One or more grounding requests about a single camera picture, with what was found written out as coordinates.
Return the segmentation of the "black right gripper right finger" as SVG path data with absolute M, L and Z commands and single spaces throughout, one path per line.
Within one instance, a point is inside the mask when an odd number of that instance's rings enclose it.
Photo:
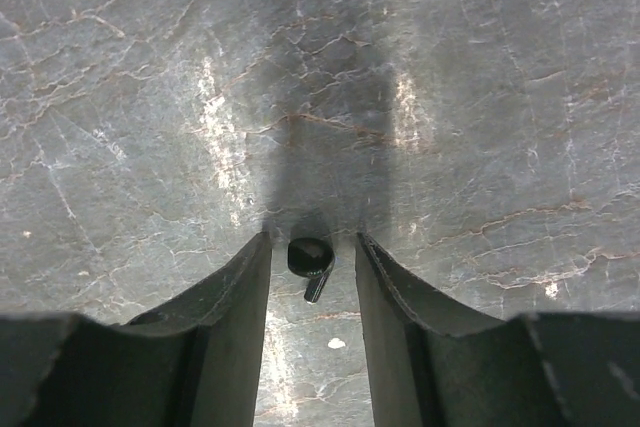
M 356 241 L 378 426 L 635 426 L 639 316 L 528 312 L 500 320 Z

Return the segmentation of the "black earbud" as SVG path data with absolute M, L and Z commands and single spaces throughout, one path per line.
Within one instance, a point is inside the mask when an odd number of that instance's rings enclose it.
M 329 242 L 302 237 L 292 240 L 287 248 L 287 266 L 291 273 L 308 281 L 304 299 L 309 304 L 319 301 L 331 275 L 335 253 Z

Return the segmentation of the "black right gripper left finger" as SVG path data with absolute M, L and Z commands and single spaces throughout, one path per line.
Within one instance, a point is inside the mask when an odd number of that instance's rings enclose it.
M 271 258 L 258 233 L 224 267 L 125 324 L 4 314 L 2 424 L 251 425 Z

